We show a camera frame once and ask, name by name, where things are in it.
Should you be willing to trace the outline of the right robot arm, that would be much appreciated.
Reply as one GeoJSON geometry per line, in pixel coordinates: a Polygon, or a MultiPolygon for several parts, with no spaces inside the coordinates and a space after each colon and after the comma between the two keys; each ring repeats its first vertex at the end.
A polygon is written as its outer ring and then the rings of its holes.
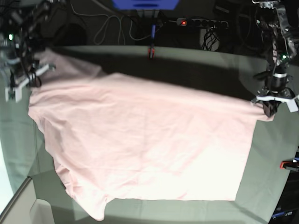
{"type": "Polygon", "coordinates": [[[0,76],[5,101],[18,103],[23,88],[40,87],[40,76],[55,70],[54,64],[41,63],[35,54],[43,51],[47,44],[40,27],[58,4],[58,0],[42,0],[34,7],[5,6],[9,13],[1,15],[0,26],[0,76]]]}

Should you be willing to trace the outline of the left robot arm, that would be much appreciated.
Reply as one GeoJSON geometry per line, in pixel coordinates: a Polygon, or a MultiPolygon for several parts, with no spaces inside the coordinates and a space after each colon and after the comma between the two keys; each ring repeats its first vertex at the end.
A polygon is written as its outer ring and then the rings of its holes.
{"type": "Polygon", "coordinates": [[[286,104],[290,112],[298,112],[299,96],[288,87],[287,69],[297,49],[295,30],[289,24],[285,3],[282,0],[254,0],[253,3],[258,6],[255,20],[267,48],[268,65],[266,71],[254,75],[264,86],[257,91],[252,103],[260,103],[269,118],[276,114],[281,104],[286,104]]]}

